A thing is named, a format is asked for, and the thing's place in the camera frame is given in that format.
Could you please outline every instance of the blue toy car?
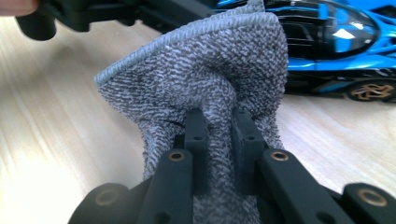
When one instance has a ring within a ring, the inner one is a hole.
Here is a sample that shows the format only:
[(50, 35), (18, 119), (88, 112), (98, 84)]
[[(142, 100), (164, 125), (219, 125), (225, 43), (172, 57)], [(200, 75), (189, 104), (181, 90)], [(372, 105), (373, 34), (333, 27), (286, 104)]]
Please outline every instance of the blue toy car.
[[(217, 10), (244, 2), (223, 1)], [(396, 103), (396, 7), (362, 10), (347, 3), (267, 3), (266, 10), (279, 17), (289, 46), (286, 93)]]

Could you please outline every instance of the wooden table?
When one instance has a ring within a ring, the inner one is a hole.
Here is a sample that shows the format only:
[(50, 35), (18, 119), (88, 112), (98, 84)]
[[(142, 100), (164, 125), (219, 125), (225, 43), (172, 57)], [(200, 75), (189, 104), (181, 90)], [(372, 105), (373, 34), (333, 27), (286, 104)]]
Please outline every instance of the wooden table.
[[(92, 78), (159, 33), (96, 23), (58, 24), (46, 42), (0, 18), (0, 223), (65, 223), (93, 188), (129, 188), (143, 172), (140, 132), (99, 95)], [(396, 196), (396, 105), (285, 96), (282, 141), (318, 180), (341, 192), (366, 182)]]

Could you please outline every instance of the black plastic part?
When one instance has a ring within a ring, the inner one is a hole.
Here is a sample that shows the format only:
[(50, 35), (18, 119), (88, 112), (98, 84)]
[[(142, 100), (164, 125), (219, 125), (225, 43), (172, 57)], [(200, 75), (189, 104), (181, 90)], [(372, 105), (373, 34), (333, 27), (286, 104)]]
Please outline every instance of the black plastic part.
[(22, 32), (35, 40), (49, 40), (56, 34), (55, 19), (38, 11), (15, 19)]
[(259, 165), (286, 223), (354, 223), (288, 151), (265, 150)]
[(68, 223), (136, 223), (150, 180), (129, 191), (119, 184), (104, 184), (93, 189), (80, 203)]
[(47, 40), (56, 33), (54, 18), (77, 32), (90, 31), (90, 23), (95, 21), (132, 25), (141, 20), (166, 33), (212, 14), (210, 7), (195, 0), (43, 0), (34, 14), (17, 21), (27, 36)]
[(356, 223), (396, 223), (396, 200), (384, 190), (368, 184), (346, 185), (341, 205)]
[(232, 143), (235, 188), (243, 195), (256, 194), (255, 163), (268, 146), (249, 113), (239, 108), (233, 111)]
[(173, 149), (162, 155), (137, 223), (192, 223), (192, 154), (188, 150)]
[(207, 153), (208, 136), (206, 122), (200, 109), (193, 109), (187, 113), (186, 131), (184, 135), (184, 149), (192, 153), (194, 195), (207, 192)]

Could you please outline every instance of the black plastic bracket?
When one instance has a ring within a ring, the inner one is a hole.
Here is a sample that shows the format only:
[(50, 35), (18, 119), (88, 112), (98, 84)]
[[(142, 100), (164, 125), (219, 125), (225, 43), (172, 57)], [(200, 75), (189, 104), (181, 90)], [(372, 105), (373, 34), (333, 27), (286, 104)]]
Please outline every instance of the black plastic bracket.
[(248, 112), (239, 108), (233, 110), (232, 143), (235, 188), (243, 195), (254, 195), (255, 163), (268, 146)]
[(166, 33), (212, 15), (211, 8), (202, 2), (214, 4), (211, 0), (43, 0), (36, 12), (16, 19), (21, 30), (35, 40), (55, 36), (55, 19), (77, 32), (88, 32), (90, 23), (96, 21), (133, 25), (141, 20)]

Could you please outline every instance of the gold rim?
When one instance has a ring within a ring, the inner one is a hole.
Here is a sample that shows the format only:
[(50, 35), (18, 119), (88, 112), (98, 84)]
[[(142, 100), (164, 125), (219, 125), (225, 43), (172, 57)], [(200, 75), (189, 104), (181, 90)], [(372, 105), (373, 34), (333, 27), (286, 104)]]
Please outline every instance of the gold rim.
[(350, 94), (359, 100), (384, 99), (392, 95), (394, 88), (390, 85), (367, 84)]

